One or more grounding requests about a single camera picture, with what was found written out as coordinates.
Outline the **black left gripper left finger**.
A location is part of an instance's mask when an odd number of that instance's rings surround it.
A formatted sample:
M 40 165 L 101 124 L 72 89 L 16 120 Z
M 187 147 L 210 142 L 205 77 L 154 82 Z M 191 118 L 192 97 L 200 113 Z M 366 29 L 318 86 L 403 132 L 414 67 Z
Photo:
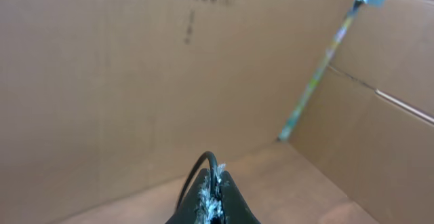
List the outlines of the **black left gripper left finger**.
M 165 224 L 203 223 L 201 218 L 206 216 L 205 190 L 210 186 L 210 171 L 202 168 L 186 185 L 186 191 L 180 193 L 180 203 Z

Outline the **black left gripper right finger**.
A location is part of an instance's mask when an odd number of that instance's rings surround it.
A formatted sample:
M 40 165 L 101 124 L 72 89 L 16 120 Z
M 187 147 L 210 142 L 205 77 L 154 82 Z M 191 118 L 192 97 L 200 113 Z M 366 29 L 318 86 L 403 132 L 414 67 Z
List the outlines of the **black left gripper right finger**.
M 225 166 L 220 164 L 216 170 L 215 194 L 218 207 L 215 223 L 260 224 Z

